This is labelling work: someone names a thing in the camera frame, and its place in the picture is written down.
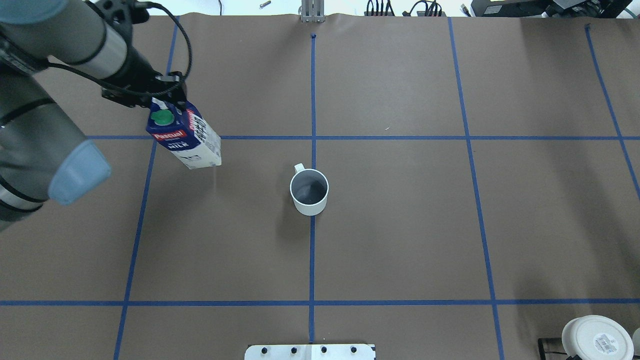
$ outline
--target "round white lid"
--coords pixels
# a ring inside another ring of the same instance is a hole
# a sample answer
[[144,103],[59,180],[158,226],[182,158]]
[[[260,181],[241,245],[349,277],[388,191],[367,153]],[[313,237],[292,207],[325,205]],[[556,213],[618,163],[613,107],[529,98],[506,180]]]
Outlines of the round white lid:
[[631,360],[634,355],[627,331],[600,315],[571,320],[563,329],[562,342],[567,354],[583,360]]

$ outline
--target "cable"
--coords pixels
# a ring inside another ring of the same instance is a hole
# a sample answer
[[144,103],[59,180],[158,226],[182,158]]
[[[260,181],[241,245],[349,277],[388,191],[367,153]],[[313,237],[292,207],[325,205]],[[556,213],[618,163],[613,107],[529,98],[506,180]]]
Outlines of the cable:
[[389,10],[391,10],[391,16],[396,16],[394,13],[394,8],[391,6],[391,0],[387,0],[387,9],[385,10],[385,16],[389,15]]
[[402,12],[402,15],[411,16],[411,14],[413,13],[413,9],[415,9],[415,7],[420,3],[424,4],[424,16],[442,16],[442,6],[435,0],[418,0],[418,2],[413,4],[411,10],[409,10],[408,12]]
[[625,8],[625,11],[627,12],[627,14],[631,15],[632,18],[637,19],[638,16],[636,14],[634,14],[631,10],[629,10],[628,8]]
[[93,81],[94,83],[102,86],[103,88],[106,88],[108,90],[112,90],[112,91],[117,91],[126,95],[133,95],[133,96],[151,96],[151,97],[157,97],[157,96],[161,96],[164,94],[168,94],[172,91],[174,91],[175,89],[179,88],[180,86],[182,86],[182,84],[184,84],[185,80],[187,80],[187,77],[189,76],[189,74],[191,73],[191,63],[193,60],[193,50],[191,48],[191,41],[189,41],[189,36],[187,35],[187,32],[184,31],[184,28],[182,27],[182,25],[180,25],[180,22],[178,21],[178,19],[176,19],[175,16],[173,16],[173,14],[167,9],[165,8],[162,4],[158,4],[158,3],[151,3],[151,2],[141,2],[141,3],[136,3],[136,7],[140,7],[140,8],[156,8],[156,9],[160,9],[162,11],[164,11],[170,18],[171,20],[173,20],[173,22],[175,23],[175,25],[178,27],[178,29],[180,29],[180,32],[182,33],[182,36],[184,36],[184,41],[187,43],[187,51],[189,53],[189,60],[188,60],[188,64],[187,64],[187,71],[185,71],[184,75],[182,76],[182,78],[180,79],[180,81],[178,81],[176,84],[173,84],[172,86],[170,86],[169,88],[167,88],[166,90],[163,90],[161,92],[137,92],[137,91],[132,91],[132,90],[128,90],[125,88],[121,88],[119,86],[115,86],[112,84],[107,83],[106,81],[97,79],[85,72],[82,72],[80,70],[77,70],[71,66],[65,65],[65,64],[60,64],[60,63],[51,63],[49,62],[47,65],[49,67],[54,67],[57,69],[63,69],[63,70],[67,70],[69,72],[73,72],[76,75],[80,75],[83,78],[89,79],[91,81]]
[[468,17],[471,17],[471,13],[465,4],[460,5],[460,11]]

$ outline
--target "light blue robot joint cap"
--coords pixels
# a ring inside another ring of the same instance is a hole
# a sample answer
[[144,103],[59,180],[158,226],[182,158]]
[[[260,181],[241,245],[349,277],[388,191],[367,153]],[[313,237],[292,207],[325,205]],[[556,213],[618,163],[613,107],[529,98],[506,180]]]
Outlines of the light blue robot joint cap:
[[111,166],[93,141],[85,140],[62,162],[49,183],[49,197],[69,205],[111,175]]

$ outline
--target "blue tape line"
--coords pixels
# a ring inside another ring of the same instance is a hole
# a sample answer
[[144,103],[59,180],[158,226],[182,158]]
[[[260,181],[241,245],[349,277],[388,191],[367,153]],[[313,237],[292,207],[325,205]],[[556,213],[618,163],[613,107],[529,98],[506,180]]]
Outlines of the blue tape line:
[[138,215],[138,227],[136,228],[136,238],[133,243],[133,251],[131,253],[131,263],[129,264],[129,275],[127,276],[127,286],[124,293],[124,305],[120,314],[120,326],[118,327],[118,337],[116,338],[116,347],[113,352],[113,359],[118,360],[120,356],[120,345],[122,344],[122,335],[124,333],[124,325],[127,320],[127,308],[129,296],[131,295],[131,284],[133,283],[133,273],[136,268],[136,260],[138,258],[138,247],[140,246],[140,236],[142,235],[142,225],[145,219],[145,210],[147,208],[147,197],[149,195],[149,185],[151,183],[151,174],[154,168],[154,160],[156,158],[157,142],[151,145],[151,155],[149,156],[149,165],[147,167],[147,179],[145,180],[145,190],[142,193],[142,203],[140,204],[140,214]]
[[[178,21],[180,21],[180,15],[175,17]],[[173,25],[173,36],[171,38],[171,47],[169,48],[169,60],[166,62],[166,72],[165,74],[169,74],[171,71],[171,65],[173,63],[173,50],[175,49],[175,39],[178,36],[178,25]]]
[[[467,121],[467,108],[465,106],[465,97],[462,92],[462,80],[460,79],[460,67],[458,65],[458,52],[456,50],[456,38],[453,33],[453,23],[451,18],[447,18],[449,21],[449,38],[451,39],[451,52],[453,54],[453,65],[456,70],[456,82],[458,83],[458,97],[460,98],[460,110],[462,113],[462,123],[465,128],[465,136],[467,137],[467,152],[469,156],[469,167],[471,168],[471,179],[474,185],[474,194],[476,196],[476,209],[478,214],[478,224],[480,226],[480,237],[482,239],[482,248],[484,252],[484,265],[486,267],[486,277],[489,284],[489,294],[491,300],[495,300],[495,289],[493,287],[493,272],[491,270],[491,260],[489,258],[489,246],[486,242],[486,232],[484,230],[484,216],[482,214],[482,204],[480,202],[480,192],[478,190],[478,183],[476,177],[476,164],[474,162],[474,153],[471,148],[471,138],[469,134],[469,124]],[[496,305],[492,306],[493,309],[493,323],[495,326],[495,338],[498,346],[498,354],[500,360],[504,360],[504,349],[502,347],[502,332],[500,330],[500,320],[498,316],[498,309]]]
[[311,167],[316,168],[316,33],[311,34]]
[[122,345],[122,335],[124,334],[124,323],[127,320],[127,310],[129,307],[127,303],[122,306],[122,312],[120,313],[120,325],[118,326],[118,337],[116,338],[116,347],[113,351],[113,360],[118,360],[120,357],[120,346]]
[[307,300],[219,300],[219,301],[129,301],[129,306],[308,306]]
[[313,343],[316,335],[316,217],[310,220],[309,236],[309,343]]
[[511,299],[496,300],[497,305],[553,305],[553,304],[640,304],[640,299]]
[[472,135],[471,140],[617,140],[617,136],[493,136]]
[[0,306],[122,306],[124,301],[0,300]]
[[222,135],[222,140],[311,140],[311,136],[287,135]]
[[449,135],[346,135],[346,136],[333,136],[333,135],[320,135],[316,136],[318,140],[465,140],[464,136],[449,136]]
[[[151,140],[149,135],[91,135],[92,140]],[[223,140],[466,140],[464,135],[221,135]],[[619,136],[470,135],[471,140],[618,140]],[[640,140],[640,136],[622,136]]]
[[[96,300],[0,300],[0,306],[123,306],[124,301]],[[246,307],[309,306],[308,300],[141,300],[128,301],[131,306],[148,307]],[[640,304],[639,298],[599,299],[497,299],[497,300],[315,300],[314,306],[488,306],[488,305],[558,305],[558,304]]]
[[620,141],[620,147],[622,147],[622,153],[625,155],[625,161],[627,162],[627,167],[629,168],[629,174],[631,174],[631,180],[633,181],[634,187],[636,188],[636,195],[638,196],[638,199],[640,199],[640,186],[638,185],[636,172],[634,172],[634,167],[631,164],[631,159],[629,158],[629,153],[627,152],[627,146],[625,145],[625,141],[622,137],[622,132],[620,131],[620,126],[618,125],[618,119],[616,118],[616,113],[613,111],[613,105],[611,105],[611,99],[609,98],[607,87],[604,85],[604,79],[602,78],[602,73],[600,72],[600,66],[598,65],[598,59],[596,58],[596,52],[593,49],[593,43],[591,41],[590,31],[591,31],[591,24],[586,24],[586,26],[584,26],[584,32],[587,35],[587,43],[589,43],[589,51],[591,51],[591,59],[593,60],[593,66],[596,69],[596,74],[598,75],[600,87],[602,87],[602,93],[604,94],[604,99],[607,101],[607,107],[609,107],[609,114],[611,115],[613,126],[616,128],[616,133],[618,134],[618,140]]
[[491,305],[491,300],[316,300],[316,306],[460,306]]
[[[311,168],[316,168],[316,34],[311,34]],[[316,217],[309,220],[309,343],[316,339]]]

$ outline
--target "metal bracket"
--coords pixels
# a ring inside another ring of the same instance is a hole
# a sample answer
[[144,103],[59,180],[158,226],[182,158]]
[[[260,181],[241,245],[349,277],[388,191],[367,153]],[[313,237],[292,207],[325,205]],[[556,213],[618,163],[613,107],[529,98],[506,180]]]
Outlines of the metal bracket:
[[373,344],[253,345],[244,360],[376,360]]
[[324,22],[324,0],[302,0],[300,20],[302,22]]

